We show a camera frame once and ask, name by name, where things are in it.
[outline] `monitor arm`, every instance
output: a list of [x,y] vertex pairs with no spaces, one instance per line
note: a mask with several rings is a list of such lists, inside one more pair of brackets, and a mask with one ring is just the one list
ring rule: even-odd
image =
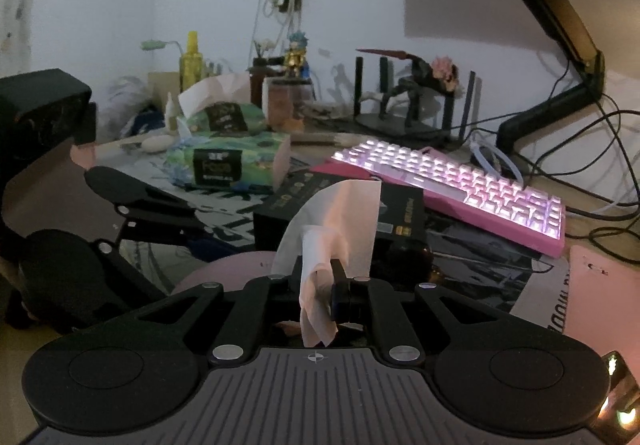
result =
[[498,129],[496,147],[506,154],[513,154],[519,139],[594,104],[604,91],[604,55],[594,45],[569,0],[522,1],[545,33],[560,45],[581,82],[504,121]]

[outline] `blue-haired figure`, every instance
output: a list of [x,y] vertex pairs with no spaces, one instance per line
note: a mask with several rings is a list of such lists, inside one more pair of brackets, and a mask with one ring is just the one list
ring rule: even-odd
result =
[[289,35],[289,49],[284,57],[287,77],[299,79],[306,66],[306,45],[308,39],[304,32],[297,31]]

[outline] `yellow bottle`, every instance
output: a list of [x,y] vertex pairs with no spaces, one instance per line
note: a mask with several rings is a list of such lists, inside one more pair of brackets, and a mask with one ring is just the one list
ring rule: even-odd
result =
[[198,51],[198,32],[189,32],[187,51],[180,57],[180,92],[202,80],[204,58]]

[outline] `crosshair logo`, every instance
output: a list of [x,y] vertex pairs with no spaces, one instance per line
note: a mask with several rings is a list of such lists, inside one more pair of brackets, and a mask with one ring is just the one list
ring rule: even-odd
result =
[[322,354],[322,353],[318,353],[317,351],[315,353],[311,353],[307,359],[309,359],[312,362],[315,362],[316,364],[318,362],[322,362],[326,357]]

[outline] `keyboard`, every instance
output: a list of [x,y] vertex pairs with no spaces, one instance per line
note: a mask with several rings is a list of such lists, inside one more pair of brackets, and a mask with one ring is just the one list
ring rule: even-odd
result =
[[[336,152],[333,160],[384,181],[420,187],[426,207],[525,247],[552,257],[564,248],[564,205],[556,196],[461,165],[428,148],[414,151],[368,140]],[[353,171],[344,167],[335,174],[362,177],[362,171]]]

